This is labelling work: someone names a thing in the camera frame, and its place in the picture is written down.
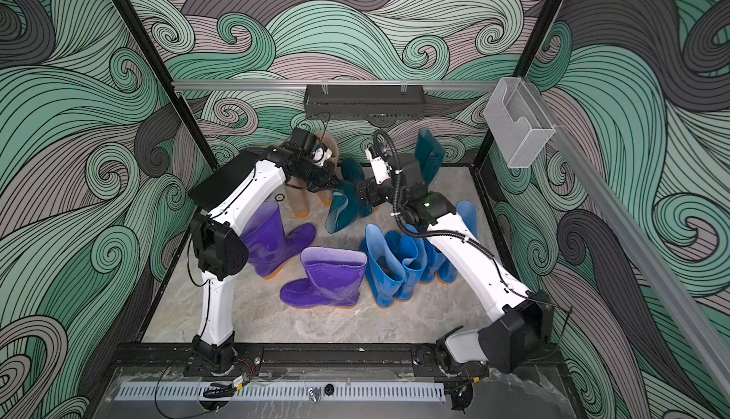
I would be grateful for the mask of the beige boot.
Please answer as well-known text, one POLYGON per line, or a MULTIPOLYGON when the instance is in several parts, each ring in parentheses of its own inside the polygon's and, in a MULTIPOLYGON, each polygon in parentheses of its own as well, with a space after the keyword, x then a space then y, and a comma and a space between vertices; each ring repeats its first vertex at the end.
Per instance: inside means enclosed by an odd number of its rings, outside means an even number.
POLYGON ((298 219, 304 219, 309 215, 310 205, 308 192, 306 191, 307 182, 303 178, 303 173, 300 172, 303 164, 300 158, 300 150, 284 141, 277 143, 277 147, 292 153, 294 156, 293 160, 288 162, 287 170, 289 175, 284 185, 284 192, 294 216, 298 219))
MULTIPOLYGON (((321 141, 321 146, 326 149, 325 157, 327 162, 331 162, 332 164, 337 165, 338 156, 340 155, 340 149, 338 149, 338 143, 336 142, 336 139, 330 132, 325 132, 324 130, 318 131, 317 136, 321 141)), ((318 192, 317 195, 325 206, 329 207, 332 204, 332 190, 321 191, 318 192)))

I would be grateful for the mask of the teal boot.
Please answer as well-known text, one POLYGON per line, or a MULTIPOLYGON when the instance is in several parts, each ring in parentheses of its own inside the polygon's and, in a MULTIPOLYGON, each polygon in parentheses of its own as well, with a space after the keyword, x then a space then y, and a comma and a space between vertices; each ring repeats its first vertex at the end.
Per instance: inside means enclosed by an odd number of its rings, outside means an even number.
POLYGON ((359 198, 357 185, 365 181, 364 171, 359 162, 346 158, 340 163, 342 187, 333 191, 333 199, 325 221, 329 234, 341 231, 359 217, 368 217, 373 208, 359 198))
POLYGON ((414 156, 419 162, 423 181, 430 185, 443 164, 446 151, 428 128, 419 130, 414 156))

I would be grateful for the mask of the blue boot front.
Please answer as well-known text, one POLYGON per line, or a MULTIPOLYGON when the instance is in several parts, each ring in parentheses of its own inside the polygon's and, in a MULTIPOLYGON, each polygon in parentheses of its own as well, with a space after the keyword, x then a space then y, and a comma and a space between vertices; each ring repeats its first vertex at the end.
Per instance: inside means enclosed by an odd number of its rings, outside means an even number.
POLYGON ((385 235, 385 239, 405 271, 405 280, 395 297, 399 301, 408 301, 413 297, 414 290, 427 266, 424 241, 421 238, 401 235, 397 231, 390 231, 385 235))

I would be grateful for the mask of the blue boot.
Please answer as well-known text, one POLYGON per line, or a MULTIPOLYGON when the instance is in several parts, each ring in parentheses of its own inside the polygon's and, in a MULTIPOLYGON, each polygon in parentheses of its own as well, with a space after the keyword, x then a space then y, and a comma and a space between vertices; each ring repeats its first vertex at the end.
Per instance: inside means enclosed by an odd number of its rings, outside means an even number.
MULTIPOLYGON (((477 209, 475 204, 469 200, 461 200, 461 202, 456 204, 455 209, 470 232, 474 236, 478 236, 477 209)), ((444 261, 438 269, 437 274, 439 279, 445 284, 454 283, 456 278, 458 278, 458 270, 449 260, 444 261)))
POLYGON ((433 282, 447 258, 430 242, 429 238, 424 238, 423 242, 426 253, 426 267, 420 278, 420 283, 429 284, 433 282))
POLYGON ((405 280, 395 297, 399 301, 408 301, 413 297, 414 290, 427 266, 424 241, 421 238, 401 235, 397 231, 390 231, 385 235, 385 239, 405 271, 405 280))
POLYGON ((367 257, 366 278, 376 305, 381 308, 392 306, 405 281, 405 269, 378 226, 366 226, 360 251, 367 257))

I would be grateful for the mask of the purple boot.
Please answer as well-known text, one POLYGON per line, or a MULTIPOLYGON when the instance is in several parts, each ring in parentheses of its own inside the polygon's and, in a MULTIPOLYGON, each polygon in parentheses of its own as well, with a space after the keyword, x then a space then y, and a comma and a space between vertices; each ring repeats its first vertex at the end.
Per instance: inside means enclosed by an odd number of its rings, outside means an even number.
POLYGON ((361 251, 308 247, 300 254, 305 278, 281 287, 279 298, 294 308, 352 308, 359 302, 367 257, 361 251))
POLYGON ((286 232, 277 202, 264 202, 243 228, 241 241, 248 249, 248 262, 258 276, 275 276, 291 257, 309 247, 317 236, 317 228, 304 223, 286 232))

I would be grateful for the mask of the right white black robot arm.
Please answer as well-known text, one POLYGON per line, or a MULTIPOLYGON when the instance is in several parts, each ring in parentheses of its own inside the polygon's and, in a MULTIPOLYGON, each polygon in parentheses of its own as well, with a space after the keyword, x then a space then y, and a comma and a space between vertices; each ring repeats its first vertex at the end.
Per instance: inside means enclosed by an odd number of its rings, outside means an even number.
POLYGON ((430 242, 464 278, 483 306, 487 326, 457 329, 440 342, 454 371, 484 362, 512 373, 549 341, 554 302, 510 274, 473 234, 445 196, 429 190, 417 159, 399 154, 378 129, 366 157, 374 175, 358 184, 359 198, 372 206, 388 202, 403 234, 430 242))

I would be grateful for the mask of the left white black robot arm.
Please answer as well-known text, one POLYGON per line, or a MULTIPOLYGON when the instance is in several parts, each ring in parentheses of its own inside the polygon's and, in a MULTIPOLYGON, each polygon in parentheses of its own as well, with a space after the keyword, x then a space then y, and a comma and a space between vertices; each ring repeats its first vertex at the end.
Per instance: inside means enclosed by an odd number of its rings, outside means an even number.
POLYGON ((193 350, 215 373, 229 373, 236 359, 233 299, 246 265, 270 278, 309 247, 317 236, 311 223, 285 231, 271 195, 290 185, 304 193, 334 190, 338 147, 326 132, 296 128, 279 145, 245 150, 190 191, 203 208, 190 223, 193 254, 202 272, 202 320, 193 350))

